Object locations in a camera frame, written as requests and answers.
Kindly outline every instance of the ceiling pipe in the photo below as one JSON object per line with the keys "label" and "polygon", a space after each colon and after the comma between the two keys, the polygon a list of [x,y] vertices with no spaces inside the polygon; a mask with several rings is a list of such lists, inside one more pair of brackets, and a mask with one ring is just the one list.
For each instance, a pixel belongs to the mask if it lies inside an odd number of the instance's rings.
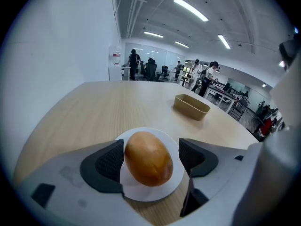
{"label": "ceiling pipe", "polygon": [[276,50],[273,50],[271,48],[267,48],[267,47],[264,47],[264,46],[261,46],[261,45],[258,45],[258,44],[254,44],[254,43],[248,43],[248,42],[237,41],[237,40],[227,40],[227,41],[237,42],[237,43],[244,43],[244,44],[248,44],[248,45],[252,45],[252,46],[257,46],[257,47],[265,48],[265,49],[268,49],[268,50],[273,51],[275,53],[279,53],[279,51],[276,51]]}
{"label": "ceiling pipe", "polygon": [[155,14],[155,12],[157,11],[157,9],[159,8],[159,6],[162,4],[162,2],[164,2],[164,0],[162,0],[158,6],[154,9],[154,11],[152,12],[151,16],[149,17],[149,19],[146,21],[146,24],[151,20],[151,18],[153,17],[153,15]]}
{"label": "ceiling pipe", "polygon": [[133,20],[133,16],[134,16],[136,4],[137,4],[137,0],[132,0],[132,2],[133,1],[134,1],[134,5],[133,5],[132,10],[130,10],[131,11],[130,20],[129,20],[129,23],[127,24],[127,38],[129,36],[129,33],[130,33],[131,23],[132,23],[132,20]]}
{"label": "ceiling pipe", "polygon": [[128,13],[128,19],[127,19],[127,32],[128,32],[128,27],[129,27],[129,23],[130,23],[130,17],[131,17],[131,14],[132,14],[133,4],[134,4],[134,0],[132,0],[131,7],[130,7],[130,11],[129,11],[129,13]]}
{"label": "ceiling pipe", "polygon": [[138,17],[138,15],[139,15],[139,12],[140,12],[140,9],[141,9],[142,5],[143,5],[143,1],[140,1],[140,4],[139,4],[138,10],[137,10],[135,19],[134,19],[134,21],[133,21],[132,29],[131,29],[131,32],[130,32],[130,34],[129,34],[130,38],[132,37],[132,33],[133,33],[133,30],[134,30],[134,27],[135,27],[135,23],[136,23],[136,20],[137,20],[137,17]]}

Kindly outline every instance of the brown paper tray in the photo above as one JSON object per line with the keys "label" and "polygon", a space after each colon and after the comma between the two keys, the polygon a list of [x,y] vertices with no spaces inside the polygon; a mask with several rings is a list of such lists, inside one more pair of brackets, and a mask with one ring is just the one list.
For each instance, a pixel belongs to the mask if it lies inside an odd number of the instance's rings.
{"label": "brown paper tray", "polygon": [[201,121],[210,112],[210,106],[186,94],[174,97],[174,108],[197,121]]}

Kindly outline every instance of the window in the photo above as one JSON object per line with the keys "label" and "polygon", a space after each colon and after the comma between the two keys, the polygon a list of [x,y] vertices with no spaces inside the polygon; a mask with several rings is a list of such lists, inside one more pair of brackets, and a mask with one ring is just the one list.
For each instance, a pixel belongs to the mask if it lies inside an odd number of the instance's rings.
{"label": "window", "polygon": [[189,67],[184,67],[184,69],[183,69],[183,73],[182,73],[182,75],[184,75],[184,76],[187,76],[187,75],[190,75],[191,74],[191,68],[189,68]]}

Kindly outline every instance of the paper plate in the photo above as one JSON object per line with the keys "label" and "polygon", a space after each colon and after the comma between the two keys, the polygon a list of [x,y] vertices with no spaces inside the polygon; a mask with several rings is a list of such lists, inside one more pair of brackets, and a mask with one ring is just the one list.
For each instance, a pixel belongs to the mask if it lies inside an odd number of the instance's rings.
{"label": "paper plate", "polygon": [[116,140],[124,140],[123,150],[125,149],[128,139],[138,131],[147,131],[159,138],[166,146],[174,165],[173,174],[167,182],[160,186],[149,187],[136,181],[128,170],[124,160],[120,169],[120,183],[123,186],[125,197],[136,201],[151,202],[170,195],[178,187],[183,178],[184,167],[179,159],[178,144],[169,135],[157,129],[141,127],[122,133]]}

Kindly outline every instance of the fluorescent light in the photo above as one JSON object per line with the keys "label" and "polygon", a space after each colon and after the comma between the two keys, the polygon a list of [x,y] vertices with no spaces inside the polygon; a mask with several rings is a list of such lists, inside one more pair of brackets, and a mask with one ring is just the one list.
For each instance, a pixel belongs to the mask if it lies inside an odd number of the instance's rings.
{"label": "fluorescent light", "polygon": [[203,14],[201,14],[199,11],[197,11],[192,5],[189,5],[187,2],[183,0],[174,0],[174,2],[188,9],[190,12],[198,16],[204,22],[208,21],[208,18],[206,18]]}
{"label": "fluorescent light", "polygon": [[186,46],[185,44],[179,43],[179,42],[177,42],[177,41],[175,41],[175,43],[180,44],[180,45],[182,45],[182,46],[184,46],[184,47],[186,47],[186,48],[189,48],[189,47]]}
{"label": "fluorescent light", "polygon": [[152,32],[144,32],[145,34],[149,34],[149,35],[153,35],[153,36],[157,36],[159,38],[164,38],[164,36],[162,35],[158,35],[158,34],[155,34],[155,33],[152,33]]}
{"label": "fluorescent light", "polygon": [[279,66],[285,67],[284,61],[281,61],[280,64],[279,64]]}
{"label": "fluorescent light", "polygon": [[223,42],[223,44],[226,46],[227,49],[230,49],[229,44],[227,43],[227,41],[225,40],[224,36],[222,36],[221,34],[218,35],[218,37],[221,39],[221,41]]}

